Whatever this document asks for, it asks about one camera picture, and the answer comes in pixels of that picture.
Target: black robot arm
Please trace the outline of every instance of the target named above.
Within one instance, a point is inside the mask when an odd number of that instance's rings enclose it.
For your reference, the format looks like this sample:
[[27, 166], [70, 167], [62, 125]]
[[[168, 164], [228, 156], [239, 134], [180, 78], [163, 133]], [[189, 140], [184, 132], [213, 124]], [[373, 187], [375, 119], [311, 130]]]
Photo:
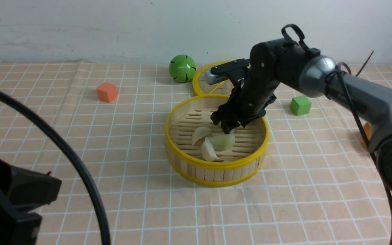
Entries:
[[[287, 28], [296, 32], [298, 43], [287, 34]], [[249, 60], [228, 62], [206, 72], [205, 80], [210, 85], [234, 80], [228, 102], [211, 116], [213, 123], [222, 123], [224, 133], [229, 133], [264, 116], [265, 108], [276, 99], [273, 93], [280, 83], [311, 98], [326, 96], [353, 109], [354, 115], [372, 125], [372, 137], [365, 141], [370, 154], [378, 154], [378, 172], [392, 191], [392, 89], [342, 72], [340, 65], [321, 55], [320, 50], [308, 48], [296, 25], [287, 25], [281, 32], [283, 38], [253, 46]]]

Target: wire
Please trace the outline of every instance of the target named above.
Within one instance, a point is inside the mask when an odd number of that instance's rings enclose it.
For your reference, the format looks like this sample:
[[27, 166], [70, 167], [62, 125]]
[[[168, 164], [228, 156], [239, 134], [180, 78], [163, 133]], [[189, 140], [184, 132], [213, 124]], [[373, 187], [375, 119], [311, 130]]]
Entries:
[[102, 203], [98, 188], [93, 181], [92, 176], [87, 170], [86, 166], [83, 164], [78, 155], [73, 151], [73, 149], [64, 141], [64, 139], [59, 136], [59, 134], [42, 118], [40, 118], [35, 112], [30, 110], [28, 107], [24, 106], [16, 99], [8, 96], [0, 91], [0, 101], [9, 107], [12, 107], [17, 112], [21, 113], [23, 116], [28, 118], [33, 124], [35, 124], [40, 130], [42, 130], [59, 149], [66, 155], [66, 157], [73, 164], [78, 174], [83, 181], [87, 192], [92, 199], [93, 208], [95, 209], [96, 216], [98, 218], [99, 230], [101, 232], [101, 242], [102, 245], [111, 244], [111, 236], [109, 230], [109, 223], [107, 221], [107, 214], [105, 212], [104, 204]]
[[[362, 68], [360, 69], [360, 71], [358, 72], [358, 74], [357, 74], [356, 76], [358, 76], [359, 73], [363, 70], [363, 68], [365, 67], [365, 65], [366, 65], [367, 62], [369, 61], [371, 55], [369, 56], [369, 58], [368, 58], [367, 61], [364, 63], [364, 65], [362, 66]], [[359, 116], [358, 116], [358, 112], [357, 112], [357, 110], [356, 110], [356, 108], [355, 108], [355, 105], [353, 104], [353, 101], [352, 101], [352, 98], [351, 98], [351, 96], [350, 96], [349, 90], [347, 89], [347, 86], [346, 86], [346, 84], [345, 84], [345, 82], [344, 82], [343, 76], [346, 74], [346, 72], [345, 72], [345, 71], [342, 71], [342, 70], [340, 69], [341, 66], [346, 67], [347, 70], [348, 70], [348, 72], [349, 72], [349, 74], [351, 74], [350, 68], [347, 66], [347, 64], [345, 64], [344, 62], [341, 62], [341, 63], [339, 63], [339, 64], [337, 65], [336, 70], [333, 71], [333, 72], [331, 72], [331, 73], [328, 75], [328, 77], [332, 77], [332, 78], [333, 78], [333, 76], [335, 76], [335, 75], [338, 77], [338, 80], [339, 80], [339, 82], [340, 82], [340, 85], [341, 85], [341, 87], [342, 87], [342, 89], [343, 89], [343, 92], [344, 92], [346, 98], [347, 98], [347, 102], [348, 102], [348, 104], [349, 104], [350, 111], [352, 112], [353, 118], [355, 119], [356, 126], [358, 126], [359, 132], [361, 133], [361, 136], [362, 136], [362, 139], [363, 139], [364, 142], [365, 142], [365, 145], [368, 146], [368, 145], [369, 145], [369, 139], [367, 138], [367, 135], [365, 134], [365, 130], [364, 130], [364, 128], [362, 127], [361, 121], [360, 121]], [[373, 163], [375, 164], [375, 166], [377, 166], [377, 164], [376, 164], [376, 155], [374, 154], [374, 152], [369, 152], [369, 154], [370, 154], [370, 157], [371, 157], [372, 160], [373, 160]], [[385, 185], [384, 185], [384, 189], [385, 189], [385, 193], [386, 193], [386, 196], [387, 196], [387, 199], [388, 199], [389, 208], [390, 208], [390, 213], [391, 213], [391, 234], [390, 234], [390, 241], [389, 241], [389, 244], [392, 245], [392, 195], [391, 195], [390, 190], [389, 190]]]

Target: orange cube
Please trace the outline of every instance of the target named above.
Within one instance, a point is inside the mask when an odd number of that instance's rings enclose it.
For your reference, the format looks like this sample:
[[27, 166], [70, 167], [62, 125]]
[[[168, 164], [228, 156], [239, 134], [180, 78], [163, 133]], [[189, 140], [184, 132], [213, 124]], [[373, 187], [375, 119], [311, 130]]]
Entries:
[[117, 87], [109, 82], [101, 84], [98, 88], [96, 88], [96, 92], [98, 93], [99, 100], [108, 103], [116, 99], [118, 94]]
[[[364, 124], [363, 128], [364, 128], [365, 135], [370, 140], [371, 130], [372, 130], [371, 129], [371, 125], [368, 122], [366, 122]], [[361, 142], [362, 142], [362, 146], [364, 146], [367, 149], [367, 146], [365, 145], [365, 142], [363, 140], [361, 140]]]

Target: steamer basket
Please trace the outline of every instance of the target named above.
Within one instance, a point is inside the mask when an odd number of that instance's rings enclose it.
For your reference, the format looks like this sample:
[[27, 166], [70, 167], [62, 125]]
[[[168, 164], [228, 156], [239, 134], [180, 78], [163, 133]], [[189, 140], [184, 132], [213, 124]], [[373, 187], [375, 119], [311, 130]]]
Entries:
[[226, 95], [195, 96], [177, 105], [167, 118], [165, 137], [169, 162], [192, 182], [213, 187], [235, 185], [252, 177], [263, 164], [269, 141], [265, 118], [253, 121], [246, 128], [235, 129], [233, 149], [216, 152], [224, 162], [203, 160], [200, 148], [204, 139], [191, 145], [192, 134], [198, 127], [210, 127], [212, 135], [223, 134], [220, 125], [215, 126], [210, 116], [227, 100]]
[[215, 85], [208, 85], [205, 83], [205, 71], [208, 69], [211, 69], [213, 66], [216, 65], [221, 65], [224, 64], [228, 61], [223, 61], [223, 62], [215, 62], [208, 64], [202, 68], [200, 68], [195, 76], [193, 77], [192, 81], [192, 86], [193, 86], [193, 92], [195, 96], [202, 96], [202, 95], [208, 95], [208, 94], [220, 94], [220, 95], [227, 95], [229, 96], [231, 94], [231, 90], [234, 87], [230, 80], [226, 80], [224, 82], [221, 82], [219, 84]]

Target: white wall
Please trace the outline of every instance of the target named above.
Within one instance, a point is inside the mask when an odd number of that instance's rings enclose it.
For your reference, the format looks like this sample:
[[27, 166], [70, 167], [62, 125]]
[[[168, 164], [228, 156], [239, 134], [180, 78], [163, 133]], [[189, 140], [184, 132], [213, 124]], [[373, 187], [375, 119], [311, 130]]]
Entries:
[[392, 0], [0, 0], [0, 61], [247, 58], [288, 23], [338, 62], [392, 63]]

